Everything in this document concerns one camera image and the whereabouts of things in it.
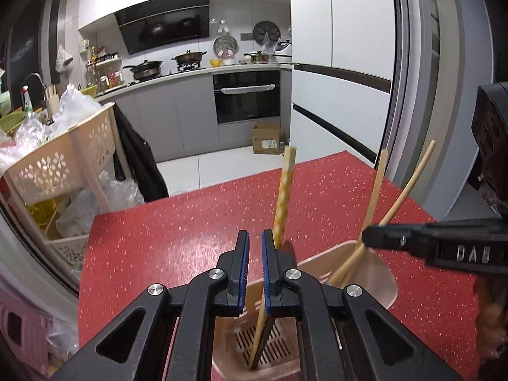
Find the dish soap bottle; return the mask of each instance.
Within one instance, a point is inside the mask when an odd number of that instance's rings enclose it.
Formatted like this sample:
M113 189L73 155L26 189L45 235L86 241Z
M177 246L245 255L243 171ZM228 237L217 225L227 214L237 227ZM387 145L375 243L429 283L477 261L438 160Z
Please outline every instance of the dish soap bottle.
M23 111L26 111L27 113L32 113L34 111L34 108L31 104L28 86L23 86L23 88L21 89L21 97L23 98Z

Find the oven door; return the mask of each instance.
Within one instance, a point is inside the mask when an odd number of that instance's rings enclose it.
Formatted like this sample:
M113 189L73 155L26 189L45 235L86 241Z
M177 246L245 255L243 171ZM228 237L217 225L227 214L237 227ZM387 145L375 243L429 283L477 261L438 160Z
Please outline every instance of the oven door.
M213 78L219 124L280 116L278 70L228 73Z

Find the black cabinet handle strip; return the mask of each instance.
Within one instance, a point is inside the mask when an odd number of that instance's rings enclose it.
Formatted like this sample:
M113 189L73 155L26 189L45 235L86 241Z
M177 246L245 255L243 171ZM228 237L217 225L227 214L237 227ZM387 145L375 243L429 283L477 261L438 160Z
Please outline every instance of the black cabinet handle strip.
M296 64L295 70L308 71L318 75L325 75L335 78L341 78L349 82L358 83L362 86L368 86L376 90L390 93L392 89L392 81L387 78L372 76L358 71L346 70L337 67L314 66L312 64Z
M335 127L333 124L328 123L326 120L322 119L319 116L316 116L314 113L310 112L309 110L304 109L301 106L298 106L297 104L293 103L293 109L297 111L298 113L303 114L306 118L311 119L314 123L318 124L320 127L322 127L324 130L328 131L329 133L332 133L335 137L338 137L341 139L346 145L350 146L351 148L355 149L358 153L360 153L364 158L366 158L369 162L372 164L375 164L377 155L370 150L367 146L362 145L360 142L358 142L356 139L349 136L347 133L344 133L339 128Z

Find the cardboard box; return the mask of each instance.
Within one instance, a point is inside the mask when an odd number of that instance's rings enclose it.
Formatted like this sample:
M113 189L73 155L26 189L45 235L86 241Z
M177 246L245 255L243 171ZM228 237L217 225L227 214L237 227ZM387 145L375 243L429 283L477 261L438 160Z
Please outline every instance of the cardboard box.
M278 155L280 124L256 123L252 129L252 148L254 153Z

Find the faucet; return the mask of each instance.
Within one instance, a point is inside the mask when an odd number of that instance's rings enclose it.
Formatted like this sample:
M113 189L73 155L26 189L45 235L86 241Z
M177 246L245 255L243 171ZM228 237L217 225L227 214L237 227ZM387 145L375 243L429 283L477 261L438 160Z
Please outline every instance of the faucet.
M30 76L35 76L39 79L40 83L41 83L41 86L42 86L42 91L43 91L43 95L44 95L44 105L46 106L46 111L48 113L48 125L50 124L53 124L54 121L53 121L53 114L51 112L51 108L48 107L48 103L47 103L47 96L46 96L46 85L44 84L44 82L42 81L42 77L39 73L30 73L28 76L25 77L25 80L23 80L23 83L21 83L21 88L23 88L23 86L25 86L25 82L26 80L30 77ZM21 103L23 104L24 102L24 99L23 99L23 95L21 94Z

